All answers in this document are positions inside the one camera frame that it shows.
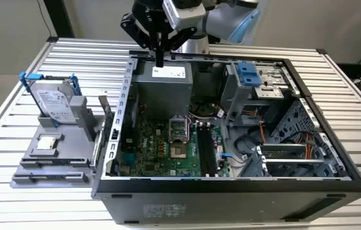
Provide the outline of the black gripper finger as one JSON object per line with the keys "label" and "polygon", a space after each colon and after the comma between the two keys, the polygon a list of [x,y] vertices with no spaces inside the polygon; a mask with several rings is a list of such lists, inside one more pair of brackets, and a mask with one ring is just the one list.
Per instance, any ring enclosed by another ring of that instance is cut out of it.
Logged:
{"label": "black gripper finger", "polygon": [[197,28],[191,27],[180,30],[176,35],[169,38],[169,31],[161,33],[160,39],[160,67],[164,67],[164,54],[172,50],[177,50],[180,46],[192,38],[196,34]]}
{"label": "black gripper finger", "polygon": [[148,34],[141,30],[136,24],[136,17],[133,14],[127,13],[121,19],[121,28],[137,42],[141,48],[148,48],[155,52],[156,67],[160,67],[160,44],[159,44],[159,34],[155,28],[155,22],[152,17],[147,17],[148,24]]}

